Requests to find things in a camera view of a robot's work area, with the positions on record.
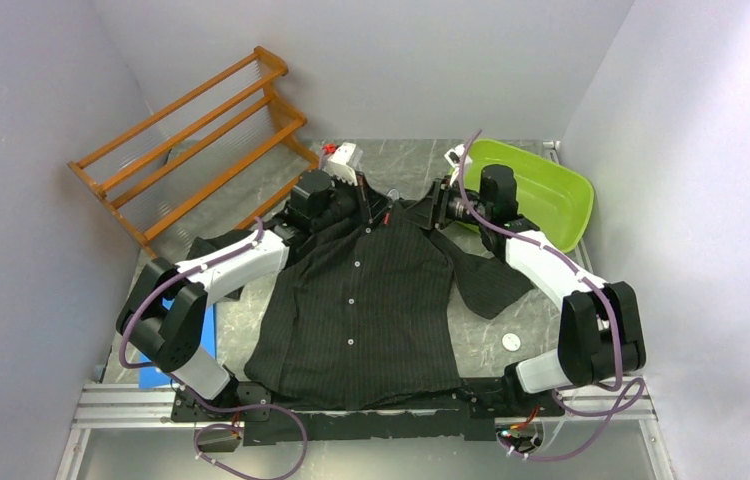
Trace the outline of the black pinstriped shirt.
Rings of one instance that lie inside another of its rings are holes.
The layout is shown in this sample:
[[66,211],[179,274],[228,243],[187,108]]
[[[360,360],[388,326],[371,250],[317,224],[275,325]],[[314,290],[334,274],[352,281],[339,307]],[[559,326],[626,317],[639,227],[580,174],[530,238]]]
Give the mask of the black pinstriped shirt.
[[245,377],[324,409],[360,410],[460,387],[452,292],[493,319],[532,289],[523,274],[412,223],[400,202],[379,225],[345,219],[282,270]]

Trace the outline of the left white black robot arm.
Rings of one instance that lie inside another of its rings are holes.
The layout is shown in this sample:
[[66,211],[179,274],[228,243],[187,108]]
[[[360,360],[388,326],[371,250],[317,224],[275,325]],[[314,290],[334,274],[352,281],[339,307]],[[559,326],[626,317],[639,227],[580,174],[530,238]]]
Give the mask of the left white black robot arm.
[[278,273],[308,254],[316,236],[349,220],[371,227],[392,201],[372,189],[365,176],[351,180],[323,170],[304,173],[282,210],[232,244],[173,264],[158,258],[147,264],[116,320],[121,336],[119,361],[133,363],[133,346],[146,365],[169,375],[198,397],[198,407],[214,420],[239,405],[239,382],[201,344],[206,310],[246,284]]

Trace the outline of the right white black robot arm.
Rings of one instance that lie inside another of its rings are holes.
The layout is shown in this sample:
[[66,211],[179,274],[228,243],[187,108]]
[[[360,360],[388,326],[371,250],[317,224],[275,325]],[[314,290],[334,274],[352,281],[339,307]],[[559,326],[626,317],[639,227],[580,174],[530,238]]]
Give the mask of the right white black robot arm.
[[501,401],[515,415],[528,413],[540,393],[561,387],[620,382],[644,367],[646,348],[634,289],[609,283],[575,264],[521,213],[517,179],[505,165],[487,165],[475,190],[463,188],[463,172],[434,182],[410,203],[418,226],[440,229],[457,221],[478,228],[485,248],[524,275],[560,312],[557,346],[507,367]]

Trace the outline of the orange wooden shoe rack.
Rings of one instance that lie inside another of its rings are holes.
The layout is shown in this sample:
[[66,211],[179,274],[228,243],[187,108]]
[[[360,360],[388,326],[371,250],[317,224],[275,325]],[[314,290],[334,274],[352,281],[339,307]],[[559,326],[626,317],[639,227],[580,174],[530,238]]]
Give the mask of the orange wooden shoe rack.
[[307,118],[277,85],[288,72],[257,46],[67,166],[147,256],[179,260],[195,237],[267,214],[317,165],[297,137]]

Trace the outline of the lime green plastic basin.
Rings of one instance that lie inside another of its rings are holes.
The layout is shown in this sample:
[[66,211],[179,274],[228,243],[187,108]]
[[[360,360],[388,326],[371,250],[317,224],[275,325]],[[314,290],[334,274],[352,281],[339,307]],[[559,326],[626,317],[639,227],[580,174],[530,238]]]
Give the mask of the lime green plastic basin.
[[595,192],[579,173],[533,153],[490,138],[477,139],[466,159],[465,186],[480,189],[481,169],[505,165],[517,183],[519,212],[538,225],[558,250],[569,253],[589,225]]

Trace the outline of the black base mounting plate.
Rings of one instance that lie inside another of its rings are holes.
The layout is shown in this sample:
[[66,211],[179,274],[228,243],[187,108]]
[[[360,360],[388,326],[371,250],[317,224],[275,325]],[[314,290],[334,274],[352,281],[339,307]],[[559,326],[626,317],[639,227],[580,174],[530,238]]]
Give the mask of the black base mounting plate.
[[178,426],[237,420],[247,446],[296,442],[301,433],[293,419],[266,407],[280,405],[301,420],[308,440],[369,440],[460,437],[465,441],[492,440],[497,429],[519,424],[529,416],[536,420],[561,417],[563,409],[551,392],[524,394],[516,384],[500,377],[464,378],[460,387],[425,394],[361,411],[319,410],[316,407],[271,394],[262,385],[244,382],[239,399],[256,409],[235,415],[204,409],[185,392],[175,394],[170,419]]

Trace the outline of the blue flat mat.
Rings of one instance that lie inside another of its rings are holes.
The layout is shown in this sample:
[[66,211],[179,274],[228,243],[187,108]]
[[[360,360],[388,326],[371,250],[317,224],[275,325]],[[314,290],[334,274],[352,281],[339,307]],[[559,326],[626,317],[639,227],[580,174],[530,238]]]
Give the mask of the blue flat mat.
[[186,362],[190,353],[196,353],[200,349],[204,349],[212,358],[216,358],[216,307],[214,305],[209,306],[204,312],[200,337],[197,337],[197,332],[198,330],[192,326],[184,332],[184,335],[177,339],[170,339],[160,363],[140,369],[138,386],[141,389],[150,389],[168,385],[172,381],[170,372],[175,370],[175,365],[180,366]]

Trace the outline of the aluminium frame rail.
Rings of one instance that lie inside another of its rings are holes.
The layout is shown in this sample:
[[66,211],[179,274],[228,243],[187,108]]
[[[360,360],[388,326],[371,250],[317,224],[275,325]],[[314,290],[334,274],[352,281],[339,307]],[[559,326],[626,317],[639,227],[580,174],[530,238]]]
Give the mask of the aluminium frame rail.
[[[564,392],[563,400],[567,405],[573,404],[572,408],[576,410],[601,410],[609,409],[615,402],[616,396],[608,392],[600,391],[598,387],[581,387],[569,393]],[[78,406],[75,411],[73,426],[77,428],[156,428],[156,427],[180,427],[180,426],[204,426],[211,423],[227,421],[230,423],[236,414],[228,414],[230,417],[214,417],[212,412],[202,410],[200,406],[193,401],[193,406],[184,406],[185,396],[179,388],[173,390],[170,386],[155,387],[151,389],[140,389],[138,386],[128,384],[98,384],[92,383],[84,386]],[[328,419],[348,417],[353,414],[374,415],[376,419],[398,418],[400,415],[408,414],[417,417],[433,416],[435,413],[444,412],[469,412],[471,418],[492,418],[497,425],[511,425],[521,423],[528,419],[528,414],[533,412],[534,407],[529,407],[525,416],[506,415],[504,413],[495,413],[490,410],[493,407],[484,407],[478,415],[471,413],[471,408],[466,402],[452,398],[452,394],[446,395],[446,406],[437,408],[405,408],[397,409],[380,409],[364,411],[318,411],[318,410],[295,410],[296,415],[304,420],[305,414],[322,416]],[[240,414],[236,417],[237,425],[244,425],[244,422],[260,422],[264,420],[257,419],[252,413],[259,417],[268,419],[269,413],[264,415],[264,411],[269,411],[268,407],[260,406],[259,408]],[[532,422],[557,422],[564,421],[600,421],[604,415],[599,417],[577,416],[572,413],[553,414],[552,407],[540,407],[537,415]],[[653,403],[648,393],[643,393],[639,399],[623,411],[613,415],[611,420],[627,421],[657,421],[658,416],[655,412]]]

